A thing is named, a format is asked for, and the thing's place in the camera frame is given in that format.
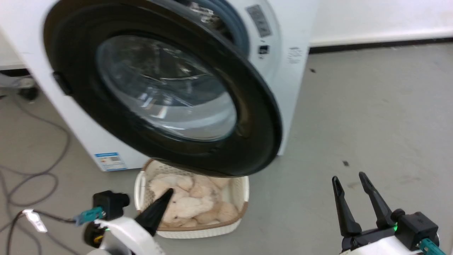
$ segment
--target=laundry basket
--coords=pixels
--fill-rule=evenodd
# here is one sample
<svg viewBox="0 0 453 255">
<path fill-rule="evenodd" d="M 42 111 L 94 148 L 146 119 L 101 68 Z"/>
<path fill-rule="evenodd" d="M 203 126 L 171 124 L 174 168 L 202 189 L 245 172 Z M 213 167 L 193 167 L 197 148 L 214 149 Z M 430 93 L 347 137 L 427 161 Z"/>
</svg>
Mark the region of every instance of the laundry basket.
<svg viewBox="0 0 453 255">
<path fill-rule="evenodd" d="M 148 185 L 154 176 L 160 173 L 174 173 L 186 176 L 195 174 L 165 165 L 157 160 L 150 159 L 135 180 L 134 201 L 138 211 L 146 208 L 153 202 L 153 194 L 148 190 Z M 232 178 L 229 186 L 225 187 L 224 201 L 230 202 L 238 209 L 238 216 L 227 222 L 195 227 L 159 227 L 157 234 L 166 238 L 191 239 L 224 235 L 233 232 L 245 214 L 249 200 L 249 178 Z"/>
</svg>

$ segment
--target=gray floor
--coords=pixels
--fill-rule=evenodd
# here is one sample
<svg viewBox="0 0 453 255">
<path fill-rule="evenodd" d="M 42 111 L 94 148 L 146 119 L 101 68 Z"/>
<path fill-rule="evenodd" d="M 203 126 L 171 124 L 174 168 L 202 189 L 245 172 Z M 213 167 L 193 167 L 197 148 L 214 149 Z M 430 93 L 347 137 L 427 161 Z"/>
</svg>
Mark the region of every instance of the gray floor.
<svg viewBox="0 0 453 255">
<path fill-rule="evenodd" d="M 375 216 L 357 175 L 365 171 L 392 209 L 422 211 L 436 222 L 441 248 L 449 252 L 452 69 L 453 44 L 311 55 L 286 154 L 250 177 L 250 206 L 239 228 L 214 238 L 157 241 L 169 255 L 338 254 L 342 238 L 331 178 L 338 175 L 356 221 L 368 229 Z M 26 107 L 63 124 L 45 97 Z M 0 100 L 0 120 L 1 164 L 37 172 L 62 149 L 61 133 L 23 115 L 10 99 Z M 90 207 L 95 192 L 132 194 L 137 171 L 100 172 L 73 137 L 53 173 L 59 178 L 57 192 L 35 208 L 73 216 Z M 4 174 L 9 189 L 22 179 Z M 38 178 L 13 198 L 32 201 L 48 192 L 51 183 L 50 177 Z M 133 206 L 126 213 L 135 215 Z M 0 225 L 7 221 L 1 209 Z M 82 228 L 45 223 L 80 254 L 90 250 L 82 243 Z M 3 232 L 0 247 L 5 239 Z M 67 254 L 45 235 L 39 239 L 43 254 Z M 13 254 L 36 254 L 36 245 L 18 231 Z"/>
</svg>

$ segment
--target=round glass window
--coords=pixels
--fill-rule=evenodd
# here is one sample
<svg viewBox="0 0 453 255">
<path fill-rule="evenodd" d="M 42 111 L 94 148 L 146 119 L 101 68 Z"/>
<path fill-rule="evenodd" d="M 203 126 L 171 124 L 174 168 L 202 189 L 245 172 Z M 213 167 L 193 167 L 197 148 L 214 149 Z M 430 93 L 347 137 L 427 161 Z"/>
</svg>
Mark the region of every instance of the round glass window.
<svg viewBox="0 0 453 255">
<path fill-rule="evenodd" d="M 230 95 L 191 54 L 135 35 L 112 37 L 96 54 L 106 86 L 154 127 L 195 141 L 222 139 L 233 130 Z"/>
</svg>

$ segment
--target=white washing machine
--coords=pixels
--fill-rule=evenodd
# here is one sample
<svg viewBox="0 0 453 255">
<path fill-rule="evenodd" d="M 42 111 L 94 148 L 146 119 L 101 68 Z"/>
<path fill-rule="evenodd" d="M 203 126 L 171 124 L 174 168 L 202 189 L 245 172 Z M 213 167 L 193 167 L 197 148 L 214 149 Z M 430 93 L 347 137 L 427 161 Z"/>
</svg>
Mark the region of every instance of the white washing machine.
<svg viewBox="0 0 453 255">
<path fill-rule="evenodd" d="M 318 0 L 3 1 L 0 28 L 103 171 L 282 154 Z"/>
</svg>

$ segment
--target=cable tag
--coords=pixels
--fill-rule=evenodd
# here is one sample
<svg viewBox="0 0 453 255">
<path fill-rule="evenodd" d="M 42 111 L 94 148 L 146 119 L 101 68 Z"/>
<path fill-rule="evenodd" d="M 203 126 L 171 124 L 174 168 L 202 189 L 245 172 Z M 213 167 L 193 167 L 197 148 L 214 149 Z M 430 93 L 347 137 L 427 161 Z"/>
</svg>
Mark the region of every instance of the cable tag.
<svg viewBox="0 0 453 255">
<path fill-rule="evenodd" d="M 34 226 L 34 228 L 41 233 L 46 233 L 47 228 L 44 226 L 44 223 L 41 221 L 41 218 L 39 217 L 39 214 L 34 212 L 33 209 L 25 209 L 22 211 L 22 213 L 27 216 L 27 219 L 31 222 L 31 224 Z"/>
</svg>

